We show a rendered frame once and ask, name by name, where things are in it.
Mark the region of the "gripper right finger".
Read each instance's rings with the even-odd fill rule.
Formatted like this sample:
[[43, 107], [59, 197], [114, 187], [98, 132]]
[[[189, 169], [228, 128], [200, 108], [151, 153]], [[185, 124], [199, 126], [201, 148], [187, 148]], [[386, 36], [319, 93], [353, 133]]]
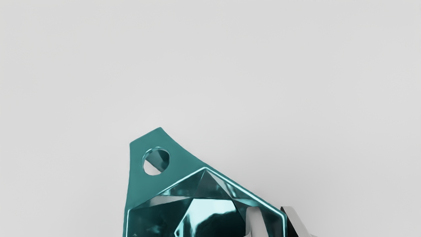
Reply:
[[287, 216], [287, 237], [317, 237], [310, 234], [304, 222], [292, 206], [282, 206], [280, 210]]

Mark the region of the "teal faceted mug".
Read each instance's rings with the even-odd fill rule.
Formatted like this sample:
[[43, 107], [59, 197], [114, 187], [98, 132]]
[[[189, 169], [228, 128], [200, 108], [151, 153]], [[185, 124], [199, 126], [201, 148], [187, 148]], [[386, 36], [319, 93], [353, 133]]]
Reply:
[[288, 237], [287, 215], [181, 147], [163, 128], [130, 143], [122, 237], [245, 237], [260, 209], [268, 237]]

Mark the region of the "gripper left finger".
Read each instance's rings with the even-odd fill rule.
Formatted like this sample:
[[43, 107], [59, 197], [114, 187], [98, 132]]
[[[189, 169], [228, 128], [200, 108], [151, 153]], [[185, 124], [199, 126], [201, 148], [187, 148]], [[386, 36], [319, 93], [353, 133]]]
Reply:
[[246, 210], [246, 235], [244, 237], [269, 237], [259, 207], [248, 207]]

